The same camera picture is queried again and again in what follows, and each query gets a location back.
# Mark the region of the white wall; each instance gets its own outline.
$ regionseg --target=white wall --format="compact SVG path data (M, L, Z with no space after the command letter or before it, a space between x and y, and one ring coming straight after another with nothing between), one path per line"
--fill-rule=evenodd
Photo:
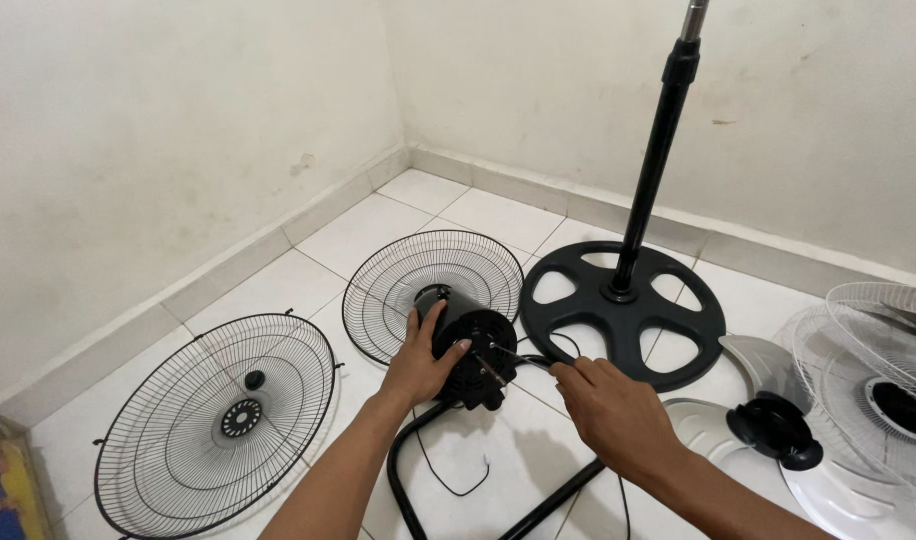
M0 390L400 141L374 0L0 2Z
M633 194L686 0L382 2L409 141ZM702 54L657 203L916 273L916 0L714 0Z

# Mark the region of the white tile floor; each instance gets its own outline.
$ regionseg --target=white tile floor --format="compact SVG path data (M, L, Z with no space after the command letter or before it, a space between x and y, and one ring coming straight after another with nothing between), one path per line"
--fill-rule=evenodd
M56 537L116 537L95 506L93 473L98 449L91 441L104 436L117 410L144 376L197 333L248 314L280 313L292 307L325 333L338 362L345 365L338 372L331 408L318 436L279 493L290 492L307 466L377 390L384 375L384 368L363 356L344 332L341 309L346 280L389 242L422 230L445 228L469 228L505 242L525 273L541 256L560 246L621 238L608 230L444 178L416 170L405 172L32 429L34 458ZM728 330L736 334L769 338L792 314L820 301L684 254L657 249L693 267L711 286L725 309ZM613 259L592 262L614 264ZM654 285L667 298L683 306L694 305L693 296L680 281L663 276ZM542 294L549 295L560 294L567 287L566 280L543 280L539 285ZM520 322L515 327L523 335ZM584 354L604 350L600 336L588 326L565 328L564 332L578 342ZM563 340L560 345L573 349ZM524 342L521 350L533 352L534 348ZM689 360L694 345L681 336L656 330L644 333L642 350L650 366L670 370ZM706 376L662 398L689 396L732 407L748 399L748 394L743 372L722 357ZM416 441L410 440L403 448L399 460L402 479L431 538L497 537L593 458L575 433L547 374L522 367L506 395L499 411L492 413L482 407L455 411L448 414L447 421L422 431L438 473L456 489L477 481L485 469L482 454L489 454L490 476L471 495L459 498L445 492L420 457ZM773 461L742 451L729 458L723 468L758 493L800 513ZM627 484L626 488L633 537L704 537L637 487ZM283 500L283 496L265 497L258 508L205 537L256 538ZM624 526L617 478L604 472L530 537L623 538ZM382 471L359 540L407 537Z

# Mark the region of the forearm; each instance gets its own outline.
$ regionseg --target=forearm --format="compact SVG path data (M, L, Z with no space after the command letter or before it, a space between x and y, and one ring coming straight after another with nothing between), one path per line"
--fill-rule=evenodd
M686 452L640 487L713 540L833 538Z
M379 392L324 452L260 540L355 539L388 448L410 408Z

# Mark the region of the black fan motor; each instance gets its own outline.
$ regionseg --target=black fan motor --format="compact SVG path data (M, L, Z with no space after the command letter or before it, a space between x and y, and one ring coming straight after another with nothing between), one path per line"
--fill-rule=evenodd
M451 370L436 399L460 400L469 411L481 404L488 411L497 410L504 399L501 388L510 383L517 373L514 356L492 348L491 343L501 349L516 351L514 326L501 313L489 310L458 290L440 283L428 285L417 293L415 308L419 320L424 320L428 310L439 300L447 300L447 306L440 313L432 334L432 354L439 359L462 339L470 339L471 346Z

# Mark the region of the hand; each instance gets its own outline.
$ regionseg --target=hand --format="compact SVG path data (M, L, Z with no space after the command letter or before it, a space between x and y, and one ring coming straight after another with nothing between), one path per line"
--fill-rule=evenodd
M578 435L608 469L645 485L694 455L675 435L655 389L604 358L580 356L574 367L559 362L548 373L558 379Z
M444 380L451 373L451 368L471 345L470 339L462 339L452 345L437 361L431 355L431 334L444 306L445 300L435 303L428 310L420 327L417 324L417 311L411 308L411 312L408 313L407 336L401 349L389 363L388 373L381 383L379 394L403 400L404 405L411 409L434 398L440 392Z

